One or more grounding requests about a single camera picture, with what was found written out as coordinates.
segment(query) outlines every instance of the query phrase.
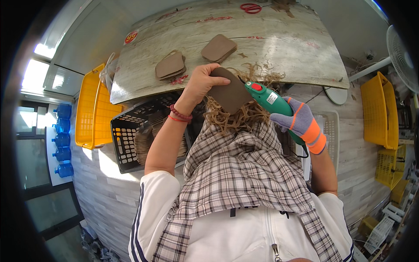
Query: black plastic crate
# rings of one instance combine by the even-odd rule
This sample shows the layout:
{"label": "black plastic crate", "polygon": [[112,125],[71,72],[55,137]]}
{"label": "black plastic crate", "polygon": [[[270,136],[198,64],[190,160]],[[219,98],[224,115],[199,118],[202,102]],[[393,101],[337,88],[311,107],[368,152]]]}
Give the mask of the black plastic crate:
{"label": "black plastic crate", "polygon": [[[148,121],[148,117],[157,111],[164,110],[174,104],[179,98],[177,93],[163,93],[152,96],[150,99],[134,105],[115,116],[111,121],[112,142],[115,148],[116,161],[121,174],[143,170],[144,166],[137,161],[134,151],[134,136],[140,126]],[[186,144],[188,151],[192,146],[188,135],[188,127],[185,129]],[[176,162],[185,160],[186,156],[179,157]]]}

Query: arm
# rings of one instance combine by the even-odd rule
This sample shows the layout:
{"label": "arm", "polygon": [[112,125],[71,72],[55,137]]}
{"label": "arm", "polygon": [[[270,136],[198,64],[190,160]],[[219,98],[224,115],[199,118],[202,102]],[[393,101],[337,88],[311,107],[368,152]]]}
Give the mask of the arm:
{"label": "arm", "polygon": [[[189,116],[212,86],[224,86],[230,83],[229,79],[209,76],[218,67],[220,67],[219,64],[209,64],[200,65],[194,69],[185,90],[175,103],[174,107],[179,113]],[[170,113],[170,116],[182,120],[173,112]],[[170,118],[166,120],[148,151],[144,169],[146,175],[163,170],[174,176],[176,159],[186,125],[187,122]]]}
{"label": "arm", "polygon": [[312,189],[317,195],[332,193],[338,195],[338,180],[332,160],[326,148],[326,136],[320,131],[316,120],[307,104],[291,97],[283,99],[290,105],[294,115],[288,117],[273,113],[270,119],[301,137],[310,151],[312,177]]}
{"label": "arm", "polygon": [[317,194],[332,193],[338,196],[338,178],[335,167],[330,159],[327,148],[315,155],[310,152],[311,157],[311,188]]}

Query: water jug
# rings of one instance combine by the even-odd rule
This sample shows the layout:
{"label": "water jug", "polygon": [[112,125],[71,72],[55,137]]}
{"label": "water jug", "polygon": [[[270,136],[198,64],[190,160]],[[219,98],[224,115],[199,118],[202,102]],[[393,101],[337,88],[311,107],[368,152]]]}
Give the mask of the water jug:
{"label": "water jug", "polygon": [[71,118],[71,105],[59,104],[57,109],[54,109],[53,111],[57,113],[58,118]]}
{"label": "water jug", "polygon": [[59,118],[57,120],[57,124],[52,125],[52,126],[55,127],[55,130],[57,131],[57,133],[68,133],[68,132],[70,132],[70,120],[68,120],[68,119]]}
{"label": "water jug", "polygon": [[74,175],[73,166],[71,163],[60,164],[54,173],[58,174],[60,177],[72,176]]}
{"label": "water jug", "polygon": [[55,156],[57,161],[71,160],[71,150],[69,147],[57,148],[57,150],[55,151],[55,153],[52,154],[52,156]]}
{"label": "water jug", "polygon": [[59,133],[51,141],[55,142],[57,147],[70,146],[70,135],[68,133]]}

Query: green cutting tool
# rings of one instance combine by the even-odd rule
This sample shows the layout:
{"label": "green cutting tool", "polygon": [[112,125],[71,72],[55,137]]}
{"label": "green cutting tool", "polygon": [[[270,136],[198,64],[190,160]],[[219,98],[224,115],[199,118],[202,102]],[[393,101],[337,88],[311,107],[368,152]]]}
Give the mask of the green cutting tool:
{"label": "green cutting tool", "polygon": [[[240,76],[239,79],[244,83],[246,90],[252,95],[253,99],[258,102],[261,107],[265,108],[269,113],[278,113],[286,116],[293,116],[294,112],[292,111],[290,105],[277,93],[272,91],[269,88],[266,88],[264,85],[255,83],[255,82],[244,82]],[[288,130],[291,138],[300,146],[303,147],[306,156],[299,156],[302,158],[308,157],[307,147],[304,140],[299,136],[294,134],[293,131]]]}

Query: jacket sleeve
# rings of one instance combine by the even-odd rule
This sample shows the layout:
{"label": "jacket sleeve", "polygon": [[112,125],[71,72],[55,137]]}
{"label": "jacket sleeve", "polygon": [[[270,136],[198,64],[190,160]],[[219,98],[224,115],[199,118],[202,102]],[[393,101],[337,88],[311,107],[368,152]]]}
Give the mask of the jacket sleeve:
{"label": "jacket sleeve", "polygon": [[342,257],[342,261],[351,261],[354,253],[354,244],[346,225],[343,202],[331,193],[323,193],[318,197],[312,193],[311,196],[317,212],[321,216],[323,225],[329,232]]}
{"label": "jacket sleeve", "polygon": [[180,193],[178,180],[166,171],[155,171],[141,178],[138,209],[129,236],[131,261],[151,261],[167,224],[166,216]]}

